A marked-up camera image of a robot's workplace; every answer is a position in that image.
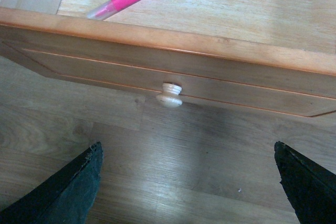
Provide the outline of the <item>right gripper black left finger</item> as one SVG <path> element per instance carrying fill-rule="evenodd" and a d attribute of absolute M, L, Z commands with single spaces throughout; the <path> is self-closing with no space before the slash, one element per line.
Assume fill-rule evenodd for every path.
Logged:
<path fill-rule="evenodd" d="M 101 181 L 96 142 L 20 200 L 1 211 L 1 223 L 85 223 Z"/>

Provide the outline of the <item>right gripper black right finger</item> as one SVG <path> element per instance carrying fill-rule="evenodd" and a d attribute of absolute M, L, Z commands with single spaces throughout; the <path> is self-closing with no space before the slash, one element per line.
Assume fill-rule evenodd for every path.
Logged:
<path fill-rule="evenodd" d="M 335 223 L 335 174 L 283 142 L 274 145 L 281 185 L 300 223 Z"/>

